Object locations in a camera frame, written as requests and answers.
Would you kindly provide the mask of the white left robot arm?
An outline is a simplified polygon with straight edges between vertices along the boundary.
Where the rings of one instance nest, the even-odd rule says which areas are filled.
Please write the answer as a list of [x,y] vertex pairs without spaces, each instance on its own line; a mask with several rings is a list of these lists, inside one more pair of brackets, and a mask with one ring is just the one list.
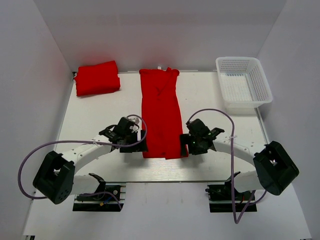
[[69,151],[49,152],[37,171],[33,186],[54,204],[62,203],[70,195],[103,196],[106,181],[95,173],[78,175],[78,171],[98,158],[118,150],[121,153],[147,151],[148,128],[138,115],[122,117],[118,124],[101,130],[89,141]]

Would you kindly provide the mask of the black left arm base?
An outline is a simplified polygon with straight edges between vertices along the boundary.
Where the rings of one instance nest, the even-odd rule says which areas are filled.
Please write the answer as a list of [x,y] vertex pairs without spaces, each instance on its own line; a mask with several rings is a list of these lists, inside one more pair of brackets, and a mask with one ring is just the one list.
[[125,203],[126,184],[108,183],[94,173],[76,175],[71,194],[74,212],[120,212]]

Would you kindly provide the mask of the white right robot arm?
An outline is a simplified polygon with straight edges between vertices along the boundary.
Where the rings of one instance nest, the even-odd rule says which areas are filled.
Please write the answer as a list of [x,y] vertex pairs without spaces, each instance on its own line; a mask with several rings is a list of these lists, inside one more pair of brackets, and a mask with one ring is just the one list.
[[300,171],[284,147],[276,141],[269,144],[231,138],[221,128],[209,129],[200,119],[188,121],[189,132],[180,136],[181,146],[191,155],[209,150],[226,153],[254,166],[253,171],[235,173],[225,181],[236,193],[265,190],[279,196]]

